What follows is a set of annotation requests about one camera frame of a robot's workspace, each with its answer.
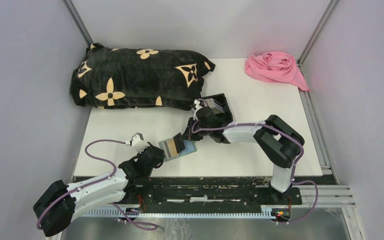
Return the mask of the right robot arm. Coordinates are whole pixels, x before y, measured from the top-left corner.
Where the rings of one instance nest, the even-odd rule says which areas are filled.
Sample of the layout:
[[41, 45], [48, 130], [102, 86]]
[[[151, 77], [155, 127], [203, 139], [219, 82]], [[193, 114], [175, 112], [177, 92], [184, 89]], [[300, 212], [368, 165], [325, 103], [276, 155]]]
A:
[[305, 140], [279, 116], [272, 114], [266, 120], [237, 123], [229, 110], [218, 112], [209, 106], [199, 106], [188, 119], [180, 139], [200, 141], [205, 136], [221, 144], [258, 144], [274, 165], [269, 199], [275, 204], [282, 204], [289, 198], [288, 190], [294, 179], [297, 161], [304, 154]]

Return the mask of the black card box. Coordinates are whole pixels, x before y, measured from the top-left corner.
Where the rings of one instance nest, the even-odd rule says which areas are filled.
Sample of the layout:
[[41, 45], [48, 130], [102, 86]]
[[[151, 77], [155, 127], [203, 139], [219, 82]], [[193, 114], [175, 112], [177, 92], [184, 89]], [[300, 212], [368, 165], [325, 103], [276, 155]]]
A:
[[215, 116], [223, 123], [228, 124], [233, 121], [233, 115], [224, 93], [204, 96], [202, 99], [205, 100], [206, 105], [211, 108]]

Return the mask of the black credit card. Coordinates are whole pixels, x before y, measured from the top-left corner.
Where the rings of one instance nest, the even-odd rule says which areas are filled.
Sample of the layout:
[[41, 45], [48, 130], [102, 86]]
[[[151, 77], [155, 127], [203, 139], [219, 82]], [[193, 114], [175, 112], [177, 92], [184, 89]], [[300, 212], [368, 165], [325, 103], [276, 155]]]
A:
[[162, 147], [165, 153], [166, 161], [180, 156], [180, 153], [186, 149], [186, 145], [181, 140], [182, 134], [179, 132], [172, 138], [166, 139], [162, 142]]

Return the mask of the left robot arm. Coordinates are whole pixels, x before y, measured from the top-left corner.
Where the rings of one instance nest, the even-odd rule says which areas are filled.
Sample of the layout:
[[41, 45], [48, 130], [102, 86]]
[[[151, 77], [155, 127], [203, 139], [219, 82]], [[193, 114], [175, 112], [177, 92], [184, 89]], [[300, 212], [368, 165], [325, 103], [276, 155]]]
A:
[[132, 203], [138, 197], [137, 180], [148, 178], [153, 169], [163, 165], [165, 153], [147, 142], [134, 157], [112, 170], [82, 182], [53, 182], [33, 205], [36, 227], [46, 237], [65, 230], [83, 214], [108, 204]]

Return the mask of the green card holder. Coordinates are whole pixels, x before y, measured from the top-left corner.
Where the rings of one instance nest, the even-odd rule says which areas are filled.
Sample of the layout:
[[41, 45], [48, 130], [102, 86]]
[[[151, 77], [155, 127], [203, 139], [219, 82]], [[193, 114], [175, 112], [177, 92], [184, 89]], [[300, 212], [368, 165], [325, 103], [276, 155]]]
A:
[[164, 162], [184, 157], [197, 151], [196, 145], [193, 141], [180, 141], [182, 145], [178, 149], [174, 138], [166, 139], [158, 143], [158, 147], [164, 151]]

